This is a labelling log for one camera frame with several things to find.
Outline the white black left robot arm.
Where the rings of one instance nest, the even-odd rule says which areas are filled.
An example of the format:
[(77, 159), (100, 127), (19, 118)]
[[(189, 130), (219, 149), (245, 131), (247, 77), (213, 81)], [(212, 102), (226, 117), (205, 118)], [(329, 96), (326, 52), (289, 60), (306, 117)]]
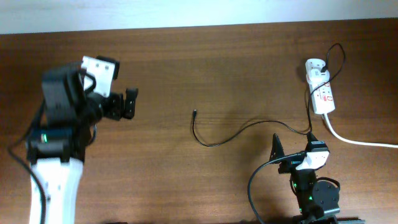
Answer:
[(133, 119), (138, 90), (112, 93), (118, 70), (66, 68), (43, 75), (44, 101), (26, 139), (32, 171), (30, 223), (73, 223), (85, 150), (102, 118)]

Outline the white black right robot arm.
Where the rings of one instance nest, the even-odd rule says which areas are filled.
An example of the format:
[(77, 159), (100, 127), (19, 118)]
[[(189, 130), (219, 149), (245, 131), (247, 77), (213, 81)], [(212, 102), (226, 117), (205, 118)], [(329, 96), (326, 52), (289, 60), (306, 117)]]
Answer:
[(278, 135), (273, 135), (269, 161), (279, 165), (279, 174), (290, 174), (290, 188), (298, 201), (300, 215), (292, 218), (293, 223), (337, 222), (340, 183), (316, 175), (316, 171), (326, 164), (329, 155), (326, 143), (319, 141), (313, 134), (307, 134), (307, 145), (303, 151), (286, 155)]

